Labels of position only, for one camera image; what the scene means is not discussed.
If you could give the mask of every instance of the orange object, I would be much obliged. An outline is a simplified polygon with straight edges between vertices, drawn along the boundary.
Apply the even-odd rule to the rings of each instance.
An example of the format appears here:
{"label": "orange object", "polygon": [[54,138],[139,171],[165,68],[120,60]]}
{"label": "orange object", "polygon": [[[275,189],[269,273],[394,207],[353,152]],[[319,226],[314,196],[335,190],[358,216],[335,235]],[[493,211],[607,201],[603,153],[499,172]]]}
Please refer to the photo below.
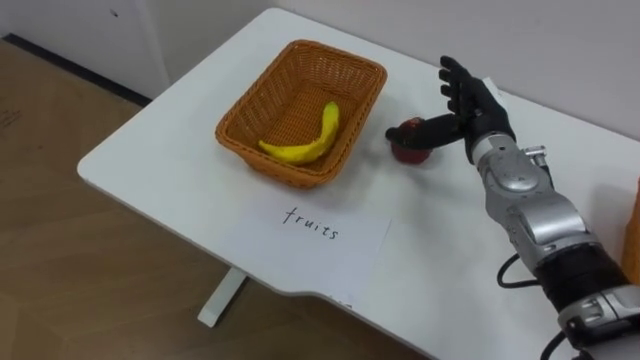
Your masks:
{"label": "orange object", "polygon": [[[290,43],[222,118],[220,144],[253,169],[297,188],[338,175],[387,79],[380,64],[317,42]],[[265,154],[258,141],[275,146],[308,144],[320,134],[322,111],[335,101],[340,128],[333,147],[301,166]]]}
{"label": "orange object", "polygon": [[636,205],[627,225],[624,239],[622,270],[632,283],[640,285],[640,181],[638,182]]}

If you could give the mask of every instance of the white wall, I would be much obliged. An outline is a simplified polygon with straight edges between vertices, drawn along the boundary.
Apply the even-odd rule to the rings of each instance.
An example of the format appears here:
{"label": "white wall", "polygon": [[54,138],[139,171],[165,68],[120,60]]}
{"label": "white wall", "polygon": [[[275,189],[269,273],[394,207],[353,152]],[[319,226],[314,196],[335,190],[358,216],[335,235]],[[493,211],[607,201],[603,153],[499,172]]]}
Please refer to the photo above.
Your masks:
{"label": "white wall", "polygon": [[278,6],[640,140],[638,0],[147,1],[173,80]]}
{"label": "white wall", "polygon": [[6,5],[4,0],[0,0],[0,37],[7,35],[11,32],[11,24],[9,24],[9,18],[6,15]]}
{"label": "white wall", "polygon": [[140,1],[0,0],[0,9],[16,35],[154,98],[170,82]]}

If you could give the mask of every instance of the robotic arm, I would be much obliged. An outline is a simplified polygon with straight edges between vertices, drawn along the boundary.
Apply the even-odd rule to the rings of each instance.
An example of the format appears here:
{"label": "robotic arm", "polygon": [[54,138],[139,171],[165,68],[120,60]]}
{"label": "robotic arm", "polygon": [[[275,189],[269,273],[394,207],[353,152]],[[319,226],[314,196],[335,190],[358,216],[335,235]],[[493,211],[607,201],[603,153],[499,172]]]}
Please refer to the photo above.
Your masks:
{"label": "robotic arm", "polygon": [[[495,85],[471,76],[452,58],[442,57],[441,65],[439,76],[446,83],[441,92],[450,99],[452,113],[421,121],[412,134],[391,128],[387,139],[412,149],[464,139],[467,159],[484,184],[487,213],[517,252],[500,270],[498,283],[506,288],[540,285],[558,311],[562,331],[542,359],[565,337],[580,350],[578,359],[636,359],[640,287],[629,283],[571,201],[555,191],[546,149],[518,147]],[[502,282],[518,258],[536,281]]]}

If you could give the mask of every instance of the black cable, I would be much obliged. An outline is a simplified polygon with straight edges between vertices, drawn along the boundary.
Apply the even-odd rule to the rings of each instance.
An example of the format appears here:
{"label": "black cable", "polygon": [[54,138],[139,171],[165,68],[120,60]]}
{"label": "black cable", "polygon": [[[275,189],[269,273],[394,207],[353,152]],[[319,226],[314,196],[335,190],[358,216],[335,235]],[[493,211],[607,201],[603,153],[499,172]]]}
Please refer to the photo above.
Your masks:
{"label": "black cable", "polygon": [[542,351],[542,354],[540,355],[540,360],[551,359],[551,354],[553,354],[553,352],[556,350],[558,345],[560,345],[560,343],[566,338],[567,336],[562,331],[560,331],[558,335],[554,336],[553,339],[549,341],[547,346]]}
{"label": "black cable", "polygon": [[506,273],[509,267],[513,265],[514,262],[518,261],[518,259],[520,259],[520,255],[515,254],[500,267],[500,270],[498,270],[498,285],[500,285],[500,287],[504,289],[519,289],[523,287],[540,285],[538,280],[526,280],[513,283],[506,283],[502,280],[502,278],[504,277],[504,273]]}

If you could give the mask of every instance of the baseboard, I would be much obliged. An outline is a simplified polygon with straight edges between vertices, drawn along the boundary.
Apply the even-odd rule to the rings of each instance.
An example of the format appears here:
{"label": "baseboard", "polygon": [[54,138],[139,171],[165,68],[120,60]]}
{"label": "baseboard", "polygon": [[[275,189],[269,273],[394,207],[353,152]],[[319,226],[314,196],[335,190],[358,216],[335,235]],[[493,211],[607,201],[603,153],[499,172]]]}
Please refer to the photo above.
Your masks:
{"label": "baseboard", "polygon": [[67,60],[62,56],[52,53],[51,51],[42,48],[28,40],[25,40],[15,34],[9,34],[2,39],[134,104],[145,107],[149,105],[149,103],[151,103],[151,99],[149,99],[148,97],[143,96],[118,83],[115,83],[105,78],[104,76],[96,74],[93,71],[74,63],[73,61]]}

